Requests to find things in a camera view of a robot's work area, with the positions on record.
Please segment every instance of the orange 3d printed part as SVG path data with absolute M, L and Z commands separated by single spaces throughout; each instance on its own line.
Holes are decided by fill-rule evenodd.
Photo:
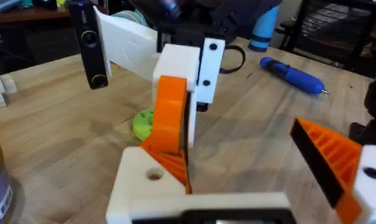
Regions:
M 351 193 L 362 146 L 304 119 L 295 120 L 291 136 L 341 221 L 354 223 L 362 211 Z
M 186 155 L 180 147 L 185 101 L 186 79 L 161 76 L 152 134 L 141 144 L 141 148 L 178 179 L 189 194 Z

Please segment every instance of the screwdriver handle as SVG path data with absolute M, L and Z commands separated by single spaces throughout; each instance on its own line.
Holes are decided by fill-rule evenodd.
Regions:
M 327 91 L 324 89 L 323 82 L 318 78 L 274 60 L 273 58 L 262 58 L 260 60 L 260 66 L 264 70 L 278 76 L 289 84 L 301 89 L 306 93 L 309 93 L 310 95 L 327 93 Z

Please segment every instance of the hole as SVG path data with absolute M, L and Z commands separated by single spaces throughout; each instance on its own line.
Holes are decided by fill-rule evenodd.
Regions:
M 204 85 L 204 86 L 209 86 L 209 85 L 210 85 L 210 81 L 209 81 L 209 80 L 205 80 L 205 81 L 203 81 L 203 85 Z
M 373 179 L 376 179 L 376 168 L 373 168 L 373 167 L 364 167 L 363 168 L 363 172 L 367 176 L 369 176 L 369 177 L 371 177 Z
M 153 168 L 146 172 L 146 177 L 152 181 L 160 180 L 163 177 L 163 175 L 164 171 L 160 168 Z
M 216 44 L 210 44 L 211 50 L 217 50 L 218 46 Z

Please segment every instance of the cable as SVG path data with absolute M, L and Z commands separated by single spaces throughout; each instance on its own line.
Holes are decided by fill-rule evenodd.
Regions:
M 221 74 L 231 74 L 231 73 L 239 71 L 245 63 L 245 51 L 243 50 L 243 48 L 241 48 L 240 46 L 237 46 L 237 45 L 229 45 L 229 46 L 225 47 L 225 50 L 236 50 L 236 51 L 240 52 L 240 54 L 242 54 L 242 63 L 238 67 L 232 68 L 232 69 L 220 68 L 219 72 Z
M 20 56 L 20 55 L 13 54 L 13 53 L 11 53 L 11 52 L 9 52 L 9 51 L 7 51 L 7 50 L 4 50 L 2 47 L 0 47 L 0 51 L 1 51 L 1 52 L 4 52 L 4 53 L 6 53 L 6 54 L 8 54 L 8 55 L 10 55 L 10 56 L 13 56 L 13 57 L 19 58 L 19 59 L 21 59 L 21 60 L 24 60 L 24 61 L 26 61 L 26 62 L 36 64 L 33 60 L 30 60 L 30 59 L 25 58 L 25 57 Z

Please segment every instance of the green disc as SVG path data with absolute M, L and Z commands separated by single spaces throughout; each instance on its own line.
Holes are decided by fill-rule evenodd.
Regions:
M 141 141 L 145 140 L 152 133 L 153 109 L 146 109 L 139 112 L 132 120 L 132 131 Z

